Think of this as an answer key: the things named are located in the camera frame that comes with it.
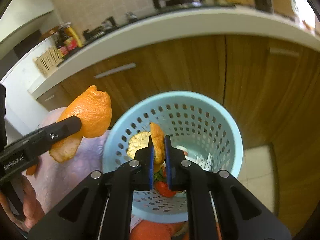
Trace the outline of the person's left hand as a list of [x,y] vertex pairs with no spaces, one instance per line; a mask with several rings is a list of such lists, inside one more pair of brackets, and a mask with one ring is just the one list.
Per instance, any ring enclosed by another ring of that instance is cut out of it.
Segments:
[[40,202],[36,199],[36,192],[30,181],[24,175],[20,175],[19,181],[23,190],[23,213],[24,220],[17,219],[7,201],[6,196],[1,192],[1,206],[8,218],[22,231],[29,232],[30,229],[44,216]]

